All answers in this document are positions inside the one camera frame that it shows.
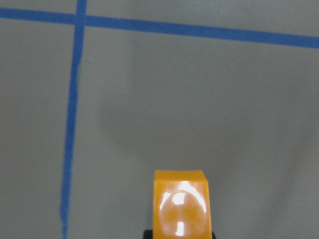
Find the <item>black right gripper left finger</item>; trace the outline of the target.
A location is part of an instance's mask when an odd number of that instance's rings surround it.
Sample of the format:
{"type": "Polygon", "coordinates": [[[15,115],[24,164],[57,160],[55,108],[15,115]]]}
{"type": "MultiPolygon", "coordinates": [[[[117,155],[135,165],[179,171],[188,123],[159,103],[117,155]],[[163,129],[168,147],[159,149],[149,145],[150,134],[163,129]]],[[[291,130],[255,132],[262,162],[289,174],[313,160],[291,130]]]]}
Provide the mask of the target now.
{"type": "Polygon", "coordinates": [[[153,230],[145,230],[143,233],[143,239],[153,239],[153,230]]]}

